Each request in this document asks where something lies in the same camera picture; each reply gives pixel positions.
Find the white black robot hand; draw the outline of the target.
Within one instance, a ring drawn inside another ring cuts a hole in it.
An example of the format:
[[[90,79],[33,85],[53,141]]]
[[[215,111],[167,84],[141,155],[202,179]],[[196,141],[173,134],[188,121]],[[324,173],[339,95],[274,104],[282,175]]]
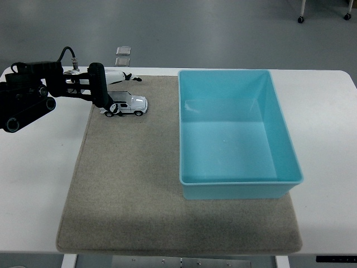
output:
[[[122,116],[119,105],[108,94],[107,85],[117,84],[127,80],[141,82],[142,79],[131,73],[118,70],[105,70],[101,63],[91,63],[88,67],[89,85],[93,103],[98,108],[104,108],[111,115]]]

